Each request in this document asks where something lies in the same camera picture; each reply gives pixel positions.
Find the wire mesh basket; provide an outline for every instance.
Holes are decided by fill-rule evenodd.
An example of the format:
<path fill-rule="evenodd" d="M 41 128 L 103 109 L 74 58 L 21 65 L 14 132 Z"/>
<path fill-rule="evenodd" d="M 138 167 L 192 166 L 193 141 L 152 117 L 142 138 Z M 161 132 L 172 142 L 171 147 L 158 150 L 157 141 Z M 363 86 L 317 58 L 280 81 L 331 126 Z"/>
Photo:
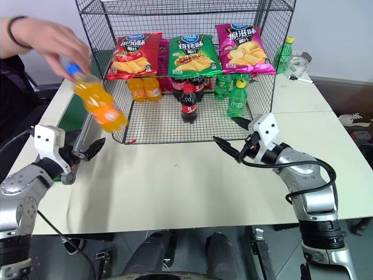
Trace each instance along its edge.
<path fill-rule="evenodd" d="M 163 38 L 199 33 L 211 34 L 218 49 L 215 25 L 243 23 L 262 28 L 262 42 L 273 62 L 282 48 L 295 8 L 295 0 L 76 0 L 102 78 L 121 36 L 162 32 Z M 272 109 L 276 76 L 259 75 L 247 87 L 248 106 L 244 117 L 252 118 Z M 105 80 L 129 125 L 113 133 L 125 144 L 158 144 L 212 141 L 212 135 L 225 139 L 244 139 L 247 132 L 226 116 L 227 101 L 218 101 L 206 92 L 199 103 L 198 118 L 183 123 L 180 104 L 172 96 L 158 103 L 135 103 L 124 80 Z"/>

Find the orange soda bottle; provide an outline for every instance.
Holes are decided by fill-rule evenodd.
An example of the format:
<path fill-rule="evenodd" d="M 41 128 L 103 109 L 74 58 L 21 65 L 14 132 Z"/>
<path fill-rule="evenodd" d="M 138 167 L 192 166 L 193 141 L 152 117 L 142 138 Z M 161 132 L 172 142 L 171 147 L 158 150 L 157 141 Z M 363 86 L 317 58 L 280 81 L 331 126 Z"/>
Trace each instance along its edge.
<path fill-rule="evenodd" d="M 158 102 L 162 98 L 161 90 L 157 78 L 143 78 L 146 98 L 153 102 Z"/>
<path fill-rule="evenodd" d="M 144 102 L 146 100 L 146 93 L 144 90 L 144 83 L 140 78 L 127 80 L 128 89 L 132 93 L 132 99 L 136 102 Z"/>
<path fill-rule="evenodd" d="M 75 93 L 83 99 L 86 110 L 105 131 L 118 131 L 122 125 L 127 124 L 126 117 L 97 77 L 84 74 L 76 64 L 70 64 L 66 70 L 75 78 Z"/>

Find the black chair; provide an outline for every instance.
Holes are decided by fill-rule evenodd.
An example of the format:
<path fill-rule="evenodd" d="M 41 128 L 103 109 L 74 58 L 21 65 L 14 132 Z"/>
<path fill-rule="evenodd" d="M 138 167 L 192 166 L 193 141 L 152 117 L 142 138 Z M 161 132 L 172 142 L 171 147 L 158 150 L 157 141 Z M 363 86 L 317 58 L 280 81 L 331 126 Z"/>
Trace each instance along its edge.
<path fill-rule="evenodd" d="M 1 90 L 7 91 L 5 94 L 11 95 L 12 92 L 16 91 L 18 98 L 27 100 L 27 106 L 24 110 L 17 112 L 17 121 L 15 121 L 14 127 L 10 131 L 2 132 L 2 135 L 5 136 L 0 139 L 1 148 L 9 139 L 27 130 L 32 125 L 38 124 L 59 85 L 47 88 L 38 87 L 24 71 L 24 64 L 18 55 L 0 60 L 0 77 Z M 27 139 L 27 136 L 19 138 L 0 155 L 0 182 L 5 179 Z"/>

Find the table surface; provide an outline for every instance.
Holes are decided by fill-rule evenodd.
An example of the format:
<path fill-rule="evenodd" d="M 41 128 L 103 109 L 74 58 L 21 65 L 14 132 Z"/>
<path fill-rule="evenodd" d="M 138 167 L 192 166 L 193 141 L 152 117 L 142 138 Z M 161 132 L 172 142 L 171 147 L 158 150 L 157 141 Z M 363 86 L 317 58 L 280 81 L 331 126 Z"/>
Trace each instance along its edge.
<path fill-rule="evenodd" d="M 58 125 L 72 96 L 65 80 L 41 123 Z M 278 143 L 335 168 L 339 217 L 372 216 L 373 171 L 317 88 L 279 75 L 273 111 Z M 274 172 L 237 164 L 214 142 L 121 145 L 93 125 L 90 138 L 101 136 L 107 138 L 103 150 L 80 165 L 75 184 L 55 183 L 40 203 L 64 233 L 296 222 L 284 199 L 287 188 Z M 36 156 L 29 139 L 11 172 Z M 53 233 L 38 217 L 34 234 Z"/>

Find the robotic arm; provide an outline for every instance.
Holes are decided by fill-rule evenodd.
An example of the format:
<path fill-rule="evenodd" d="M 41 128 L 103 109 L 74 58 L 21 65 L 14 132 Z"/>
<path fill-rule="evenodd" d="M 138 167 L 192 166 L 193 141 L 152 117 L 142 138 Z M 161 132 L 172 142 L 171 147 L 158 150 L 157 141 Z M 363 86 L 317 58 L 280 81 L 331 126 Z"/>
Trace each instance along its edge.
<path fill-rule="evenodd" d="M 31 234 L 40 200 L 55 178 L 72 174 L 80 160 L 90 161 L 104 143 L 105 138 L 101 138 L 85 152 L 78 152 L 65 143 L 64 130 L 35 126 L 34 146 L 40 160 L 0 184 L 0 280 L 28 279 Z"/>
<path fill-rule="evenodd" d="M 331 278 L 334 275 L 336 279 L 356 280 L 350 252 L 337 220 L 336 175 L 332 167 L 284 143 L 275 144 L 279 129 L 272 113 L 260 115 L 253 121 L 243 118 L 234 118 L 234 121 L 250 133 L 242 151 L 221 138 L 214 137 L 214 140 L 239 163 L 273 168 L 286 184 L 289 190 L 286 198 L 299 220 L 307 261 L 301 267 L 302 279 L 334 279 Z M 255 163 L 246 162 L 246 156 Z M 328 171 L 329 183 L 321 177 L 320 166 Z"/>

